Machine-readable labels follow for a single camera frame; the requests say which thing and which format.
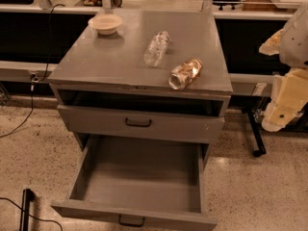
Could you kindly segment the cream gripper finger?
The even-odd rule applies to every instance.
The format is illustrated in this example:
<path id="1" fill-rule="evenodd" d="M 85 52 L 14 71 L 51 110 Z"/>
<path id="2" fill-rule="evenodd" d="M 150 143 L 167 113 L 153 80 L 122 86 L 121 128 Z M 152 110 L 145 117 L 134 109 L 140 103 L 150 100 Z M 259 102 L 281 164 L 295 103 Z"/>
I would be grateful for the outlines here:
<path id="1" fill-rule="evenodd" d="M 292 121 L 308 102 L 308 70 L 291 68 L 284 76 L 275 75 L 262 127 L 278 132 Z"/>
<path id="2" fill-rule="evenodd" d="M 268 38 L 259 48 L 259 52 L 264 55 L 272 56 L 280 52 L 280 40 L 284 30 L 278 30 Z"/>

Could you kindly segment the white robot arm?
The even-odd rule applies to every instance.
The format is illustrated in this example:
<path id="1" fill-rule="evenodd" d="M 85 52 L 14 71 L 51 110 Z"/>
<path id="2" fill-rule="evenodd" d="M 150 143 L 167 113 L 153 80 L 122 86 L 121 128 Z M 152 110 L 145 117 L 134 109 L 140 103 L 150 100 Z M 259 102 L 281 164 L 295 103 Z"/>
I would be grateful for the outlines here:
<path id="1" fill-rule="evenodd" d="M 278 55 L 290 67 L 284 76 L 274 76 L 271 101 L 262 127 L 277 132 L 292 121 L 308 103 L 308 4 L 302 3 L 284 27 L 263 43 L 259 52 Z"/>

